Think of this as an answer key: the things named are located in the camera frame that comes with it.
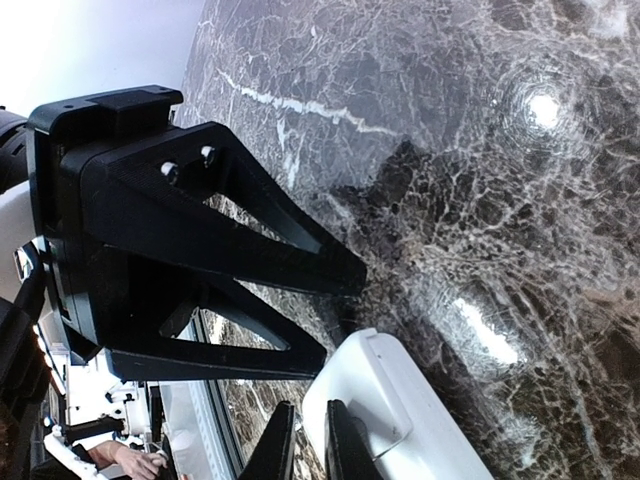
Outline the white remote control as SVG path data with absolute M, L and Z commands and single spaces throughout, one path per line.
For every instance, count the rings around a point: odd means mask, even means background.
M 304 396 L 304 431 L 328 463 L 329 403 L 341 401 L 384 479 L 489 479 L 491 473 L 401 342 L 374 328 L 349 335 Z

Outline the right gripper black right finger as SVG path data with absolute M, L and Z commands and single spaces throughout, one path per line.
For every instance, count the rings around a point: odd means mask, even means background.
M 327 402 L 325 469 L 332 480 L 383 479 L 341 400 Z

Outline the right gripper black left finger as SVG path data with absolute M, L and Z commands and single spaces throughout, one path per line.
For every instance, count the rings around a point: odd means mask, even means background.
M 290 480 L 296 446 L 295 406 L 281 401 L 267 423 L 239 480 Z

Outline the person in background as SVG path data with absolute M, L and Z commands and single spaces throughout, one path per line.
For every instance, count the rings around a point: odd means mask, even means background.
M 72 451 L 82 461 L 93 464 L 98 471 L 112 465 L 122 468 L 130 479 L 157 479 L 162 469 L 168 467 L 166 458 L 158 453 L 146 453 L 131 449 L 118 441 L 104 441 L 89 450 L 76 445 Z M 31 480 L 78 479 L 78 476 L 55 458 L 32 467 Z

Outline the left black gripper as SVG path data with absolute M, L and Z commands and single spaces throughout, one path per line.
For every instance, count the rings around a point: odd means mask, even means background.
M 169 128 L 183 94 L 143 85 L 38 106 L 27 120 L 36 237 L 74 363 L 100 346 L 78 318 L 82 233 L 163 263 L 300 292 L 357 295 L 364 262 L 307 215 L 233 132 Z

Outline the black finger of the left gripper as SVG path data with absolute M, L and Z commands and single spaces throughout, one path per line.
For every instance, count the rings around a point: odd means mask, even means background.
M 125 381 L 310 380 L 325 347 L 235 280 L 108 246 L 90 257 L 96 340 Z

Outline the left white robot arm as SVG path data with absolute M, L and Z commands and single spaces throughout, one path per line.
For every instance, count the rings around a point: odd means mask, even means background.
M 1 303 L 125 381 L 306 380 L 325 348 L 249 290 L 355 296 L 364 263 L 226 126 L 158 85 L 1 115 Z

